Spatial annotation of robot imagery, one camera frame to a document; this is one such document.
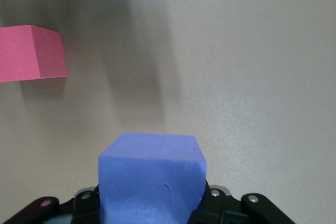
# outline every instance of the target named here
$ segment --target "screw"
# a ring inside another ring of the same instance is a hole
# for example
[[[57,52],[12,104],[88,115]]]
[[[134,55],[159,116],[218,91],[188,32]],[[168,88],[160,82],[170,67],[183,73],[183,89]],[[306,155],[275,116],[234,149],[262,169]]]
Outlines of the screw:
[[[88,198],[90,198],[90,196],[91,196],[91,193],[85,193],[80,198],[81,199],[88,199]]]
[[[46,206],[49,206],[50,204],[51,204],[51,200],[50,199],[46,199],[45,201],[43,201],[42,203],[41,203],[41,205],[40,206],[42,206],[42,207],[46,207]]]
[[[218,197],[219,195],[221,195],[221,193],[217,189],[212,189],[211,195],[214,197]]]
[[[251,202],[253,202],[253,203],[257,203],[257,202],[259,202],[258,197],[255,196],[255,195],[249,195],[249,196],[248,196],[248,200],[251,201]]]

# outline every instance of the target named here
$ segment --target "pink block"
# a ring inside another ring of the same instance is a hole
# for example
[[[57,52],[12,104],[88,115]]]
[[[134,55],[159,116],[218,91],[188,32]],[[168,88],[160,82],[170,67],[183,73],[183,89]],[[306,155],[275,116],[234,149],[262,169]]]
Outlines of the pink block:
[[[60,33],[31,25],[0,28],[0,82],[66,76]]]

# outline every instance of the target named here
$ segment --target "blue foam cube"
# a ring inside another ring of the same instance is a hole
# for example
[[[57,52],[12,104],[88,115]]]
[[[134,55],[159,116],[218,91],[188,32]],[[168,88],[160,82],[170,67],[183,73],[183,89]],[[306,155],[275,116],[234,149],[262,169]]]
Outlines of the blue foam cube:
[[[101,223],[186,224],[205,176],[195,137],[123,133],[99,156]]]

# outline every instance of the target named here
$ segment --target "white wall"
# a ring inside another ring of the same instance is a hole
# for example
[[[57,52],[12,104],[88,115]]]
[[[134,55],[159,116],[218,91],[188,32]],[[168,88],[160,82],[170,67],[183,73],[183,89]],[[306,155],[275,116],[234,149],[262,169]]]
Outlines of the white wall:
[[[0,220],[97,183],[125,131],[195,135],[208,181],[336,222],[336,0],[0,0],[69,76],[0,83]]]

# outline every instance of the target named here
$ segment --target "foam block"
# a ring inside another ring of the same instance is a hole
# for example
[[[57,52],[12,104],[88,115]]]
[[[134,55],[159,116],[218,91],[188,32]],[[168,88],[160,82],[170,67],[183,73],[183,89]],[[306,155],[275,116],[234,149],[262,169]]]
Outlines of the foam block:
[[[0,28],[0,82],[66,76],[60,33],[31,25]]]
[[[99,156],[101,223],[186,224],[205,176],[195,137],[121,134]]]

